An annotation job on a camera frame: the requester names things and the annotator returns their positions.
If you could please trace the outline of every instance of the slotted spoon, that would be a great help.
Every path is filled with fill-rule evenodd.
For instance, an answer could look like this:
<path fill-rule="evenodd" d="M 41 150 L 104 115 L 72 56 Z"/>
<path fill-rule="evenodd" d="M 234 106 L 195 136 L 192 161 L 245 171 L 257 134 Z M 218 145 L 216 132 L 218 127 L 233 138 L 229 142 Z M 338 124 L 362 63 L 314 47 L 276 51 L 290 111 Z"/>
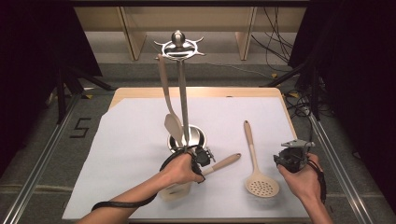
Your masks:
<path fill-rule="evenodd" d="M 256 196 L 263 198 L 273 197 L 279 192 L 279 185 L 274 179 L 263 175 L 260 171 L 259 166 L 257 165 L 256 151 L 253 145 L 253 135 L 250 124 L 247 120 L 244 122 L 244 128 L 245 135 L 247 136 L 248 148 L 251 154 L 251 160 L 253 161 L 253 174 L 247 179 L 245 187 L 250 193 Z"/>

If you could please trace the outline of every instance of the black wrist strap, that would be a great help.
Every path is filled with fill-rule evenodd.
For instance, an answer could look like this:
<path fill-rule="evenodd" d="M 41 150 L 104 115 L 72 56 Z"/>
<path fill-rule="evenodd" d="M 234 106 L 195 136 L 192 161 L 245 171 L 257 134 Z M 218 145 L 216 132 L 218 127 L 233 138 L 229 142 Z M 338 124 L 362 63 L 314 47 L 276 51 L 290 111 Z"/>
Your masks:
<path fill-rule="evenodd" d="M 119 203 L 119 202 L 100 202 L 97 203 L 93 208 L 92 211 L 95 209 L 98 209 L 100 207 L 117 207 L 117 208 L 136 208 L 136 207 L 141 207 L 144 206 L 148 203 L 151 203 L 157 194 L 154 194 L 153 196 L 147 198 L 144 201 L 138 202 L 138 203 Z"/>
<path fill-rule="evenodd" d="M 171 160 L 173 160 L 174 158 L 176 158 L 177 156 L 179 156 L 179 155 L 181 155 L 181 154 L 183 154 L 183 153 L 185 153 L 184 149 L 180 149 L 180 150 L 176 151 L 175 153 L 173 153 L 173 154 L 172 154 L 170 157 L 168 157 L 168 159 L 166 159 L 166 161 L 163 163 L 163 165 L 162 165 L 161 168 L 160 168 L 160 171 L 163 170 L 163 168 L 165 168 L 165 166 L 166 166 Z M 191 169 L 192 169 L 196 174 L 201 175 L 202 177 L 204 177 L 204 176 L 202 175 L 201 169 L 198 167 L 198 164 L 197 164 L 196 161 L 194 160 L 194 156 L 193 156 L 192 154 L 190 154 L 190 155 L 191 155 L 191 159 L 192 159 L 192 161 L 191 161 L 191 164 L 192 164 Z M 141 201 L 141 202 L 137 202 L 137 203 L 99 202 L 99 203 L 97 203 L 96 205 L 93 206 L 93 208 L 92 208 L 91 211 L 93 211 L 93 210 L 95 210 L 95 209 L 98 209 L 98 208 L 100 208 L 100 207 L 117 207 L 117 208 L 136 208 L 136 207 L 141 207 L 141 206 L 144 206 L 144 205 L 146 205 L 146 204 L 148 204 L 148 203 L 151 203 L 151 202 L 155 199 L 156 196 L 157 196 L 157 194 L 154 194 L 153 196 L 147 198 L 146 200 Z"/>
<path fill-rule="evenodd" d="M 314 161 L 308 159 L 307 164 L 311 166 L 318 174 L 318 182 L 320 184 L 320 199 L 322 203 L 325 204 L 327 187 L 326 187 L 326 180 L 324 179 L 324 173 L 320 171 L 319 166 Z"/>

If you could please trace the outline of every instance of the utensil handle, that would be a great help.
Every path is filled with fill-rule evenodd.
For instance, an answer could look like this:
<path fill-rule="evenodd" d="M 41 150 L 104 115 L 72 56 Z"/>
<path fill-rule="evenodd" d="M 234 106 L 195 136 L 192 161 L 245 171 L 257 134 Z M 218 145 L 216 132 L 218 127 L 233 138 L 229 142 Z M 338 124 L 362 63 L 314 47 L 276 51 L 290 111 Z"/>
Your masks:
<path fill-rule="evenodd" d="M 227 166 L 230 165 L 231 163 L 239 160 L 239 158 L 241 158 L 241 153 L 235 153 L 227 158 L 225 158 L 222 161 L 219 161 L 218 163 L 216 163 L 215 165 L 213 165 L 212 167 L 202 171 L 202 175 L 209 175 L 212 174 L 213 172 Z"/>
<path fill-rule="evenodd" d="M 253 134 L 251 133 L 250 124 L 247 120 L 244 122 L 245 135 L 247 136 L 247 143 L 253 145 Z"/>
<path fill-rule="evenodd" d="M 187 90 L 186 76 L 184 75 L 184 61 L 177 61 L 176 65 L 178 71 L 178 88 L 180 91 L 181 117 L 183 118 L 184 139 L 186 140 L 186 146 L 188 146 L 190 141 L 190 125 L 189 112 L 187 108 Z"/>
<path fill-rule="evenodd" d="M 245 128 L 245 135 L 247 136 L 247 143 L 248 143 L 248 148 L 250 150 L 251 160 L 253 161 L 253 168 L 254 171 L 258 171 L 259 167 L 257 165 L 256 150 L 254 149 L 254 145 L 253 145 L 253 134 L 251 132 L 250 124 L 247 120 L 245 120 L 244 122 L 244 128 Z"/>
<path fill-rule="evenodd" d="M 161 54 L 158 54 L 157 57 L 158 57 L 158 68 L 160 70 L 161 84 L 163 85 L 163 95 L 165 96 L 166 105 L 168 106 L 169 112 L 171 114 L 175 114 L 169 96 L 168 75 L 166 75 L 165 61 Z"/>

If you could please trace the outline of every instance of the white table surface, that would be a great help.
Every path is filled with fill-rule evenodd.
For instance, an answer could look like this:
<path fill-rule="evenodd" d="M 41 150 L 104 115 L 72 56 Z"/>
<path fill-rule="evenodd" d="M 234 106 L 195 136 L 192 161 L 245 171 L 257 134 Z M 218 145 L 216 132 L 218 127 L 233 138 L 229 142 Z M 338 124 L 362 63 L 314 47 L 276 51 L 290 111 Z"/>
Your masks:
<path fill-rule="evenodd" d="M 181 118 L 179 98 L 172 98 L 172 105 Z M 273 155 L 283 149 L 280 144 L 295 138 L 281 98 L 189 98 L 188 107 L 190 124 L 205 132 L 207 145 L 218 161 L 237 152 L 242 154 L 241 159 L 211 174 L 203 184 L 192 184 L 190 194 L 182 199 L 164 202 L 157 196 L 139 208 L 131 220 L 308 217 L 273 161 Z M 80 219 L 94 204 L 110 200 L 159 171 L 170 155 L 168 132 L 163 126 L 167 113 L 163 98 L 127 98 L 103 115 L 63 219 Z M 259 198 L 245 189 L 245 180 L 253 170 L 245 120 L 253 132 L 261 171 L 280 185 L 280 192 L 273 198 Z"/>

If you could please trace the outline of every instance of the forearm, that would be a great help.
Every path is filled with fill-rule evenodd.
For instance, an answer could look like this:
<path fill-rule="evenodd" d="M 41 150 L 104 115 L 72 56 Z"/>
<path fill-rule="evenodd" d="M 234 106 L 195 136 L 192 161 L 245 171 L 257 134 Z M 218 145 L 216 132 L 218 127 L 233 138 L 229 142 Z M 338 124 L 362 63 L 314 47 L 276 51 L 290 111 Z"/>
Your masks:
<path fill-rule="evenodd" d="M 300 199 L 314 224 L 332 224 L 332 219 L 324 204 L 317 198 Z"/>
<path fill-rule="evenodd" d="M 152 178 L 145 182 L 137 185 L 136 187 L 123 192 L 121 195 L 113 198 L 110 201 L 122 202 L 122 203 L 137 203 L 146 200 L 152 195 L 156 194 L 161 189 L 166 188 L 169 185 L 169 179 L 166 175 L 158 173 Z M 136 211 L 137 208 L 113 208 L 113 207 L 101 207 L 98 208 L 82 220 L 78 224 L 94 223 L 94 224 L 106 224 L 106 223 L 120 223 L 125 224 L 128 217 Z"/>

